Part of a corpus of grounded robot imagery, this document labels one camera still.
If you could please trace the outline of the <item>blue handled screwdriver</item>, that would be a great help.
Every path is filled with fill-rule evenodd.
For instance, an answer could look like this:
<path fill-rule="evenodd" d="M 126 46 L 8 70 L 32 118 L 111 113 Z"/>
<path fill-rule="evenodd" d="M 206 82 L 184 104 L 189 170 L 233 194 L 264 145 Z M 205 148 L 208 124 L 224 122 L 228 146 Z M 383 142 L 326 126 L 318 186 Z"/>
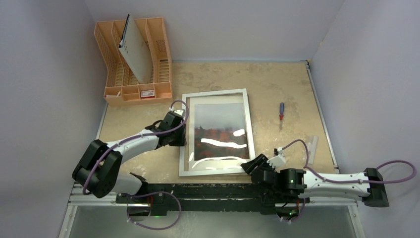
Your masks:
<path fill-rule="evenodd" d="M 279 129 L 282 130 L 283 126 L 283 117 L 284 117 L 284 103 L 281 102 L 279 105 Z"/>

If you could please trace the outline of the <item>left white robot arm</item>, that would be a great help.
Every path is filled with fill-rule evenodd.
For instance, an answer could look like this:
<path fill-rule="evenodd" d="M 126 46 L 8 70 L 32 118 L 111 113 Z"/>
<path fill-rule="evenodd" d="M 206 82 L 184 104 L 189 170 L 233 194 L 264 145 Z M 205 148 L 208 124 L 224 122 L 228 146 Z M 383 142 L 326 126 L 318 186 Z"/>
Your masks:
<path fill-rule="evenodd" d="M 102 198 L 111 192 L 128 194 L 136 203 L 146 200 L 146 179 L 120 167 L 130 159 L 164 146 L 182 147 L 185 138 L 185 110 L 169 111 L 139 133 L 112 142 L 92 141 L 75 167 L 72 178 L 83 186 L 83 194 Z"/>

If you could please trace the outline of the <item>white picture frame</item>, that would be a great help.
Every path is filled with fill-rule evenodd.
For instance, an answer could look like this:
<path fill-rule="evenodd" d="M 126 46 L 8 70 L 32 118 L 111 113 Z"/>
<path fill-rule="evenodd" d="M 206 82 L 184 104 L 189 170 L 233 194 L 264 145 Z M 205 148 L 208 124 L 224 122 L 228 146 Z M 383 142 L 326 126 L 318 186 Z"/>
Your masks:
<path fill-rule="evenodd" d="M 179 175 L 242 174 L 241 164 L 256 157 L 247 90 L 183 94 L 182 101 L 189 117 Z"/>

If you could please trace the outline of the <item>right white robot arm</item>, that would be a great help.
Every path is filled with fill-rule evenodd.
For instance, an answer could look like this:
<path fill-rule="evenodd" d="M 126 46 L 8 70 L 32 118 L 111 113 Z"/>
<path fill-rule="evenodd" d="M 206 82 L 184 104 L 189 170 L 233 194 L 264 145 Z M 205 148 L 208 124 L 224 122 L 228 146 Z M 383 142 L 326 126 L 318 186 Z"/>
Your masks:
<path fill-rule="evenodd" d="M 279 196 L 285 202 L 310 197 L 339 197 L 361 201 L 368 207 L 389 207 L 383 177 L 375 168 L 356 174 L 316 174 L 309 169 L 277 172 L 263 154 L 242 163 L 241 167 L 264 194 Z"/>

